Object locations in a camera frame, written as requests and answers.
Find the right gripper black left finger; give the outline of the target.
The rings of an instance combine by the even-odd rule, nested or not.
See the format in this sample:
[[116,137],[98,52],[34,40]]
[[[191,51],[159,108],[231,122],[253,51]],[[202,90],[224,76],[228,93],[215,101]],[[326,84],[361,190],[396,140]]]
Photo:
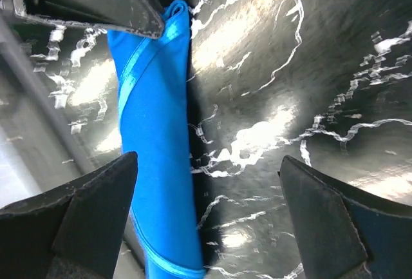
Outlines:
[[128,152],[1,208],[1,278],[112,278],[137,173]]

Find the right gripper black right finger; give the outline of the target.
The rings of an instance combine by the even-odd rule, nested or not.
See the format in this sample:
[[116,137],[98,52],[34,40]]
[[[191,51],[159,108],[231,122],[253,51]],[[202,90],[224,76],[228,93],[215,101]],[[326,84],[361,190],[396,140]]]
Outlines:
[[411,278],[411,206],[291,156],[279,178],[307,278]]

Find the blue satin napkin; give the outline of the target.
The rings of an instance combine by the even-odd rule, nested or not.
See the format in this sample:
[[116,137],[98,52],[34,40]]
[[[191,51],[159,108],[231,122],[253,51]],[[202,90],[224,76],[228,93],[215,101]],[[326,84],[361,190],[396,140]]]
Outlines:
[[157,40],[108,32],[122,151],[138,156],[130,215],[148,278],[203,278],[189,159],[186,2],[173,1],[162,18],[165,30]]

